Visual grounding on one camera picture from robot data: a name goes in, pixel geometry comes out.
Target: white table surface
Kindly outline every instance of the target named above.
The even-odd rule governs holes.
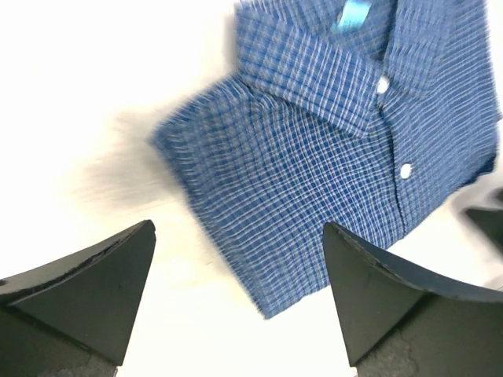
[[[488,3],[501,98],[503,3]],[[329,288],[264,321],[145,142],[232,71],[233,0],[75,4],[9,2],[0,13],[0,276],[150,218],[156,254],[119,377],[352,375]],[[458,214],[499,185],[501,159],[391,250],[487,285],[503,257]]]

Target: checkered pattern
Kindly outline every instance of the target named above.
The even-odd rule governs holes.
[[[342,9],[240,4],[238,72],[152,139],[267,318],[328,284],[326,221],[386,248],[493,169],[483,1],[373,0],[360,29],[331,33]]]

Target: blue tag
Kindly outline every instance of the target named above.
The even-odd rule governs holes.
[[[347,0],[339,20],[332,25],[332,32],[358,29],[363,25],[370,11],[370,2]]]

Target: white button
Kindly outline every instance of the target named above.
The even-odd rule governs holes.
[[[390,79],[385,75],[382,75],[377,83],[377,93],[385,94],[387,89],[390,87]]]
[[[402,179],[409,179],[411,173],[412,165],[410,165],[409,163],[404,163],[400,168],[400,177],[402,177]]]

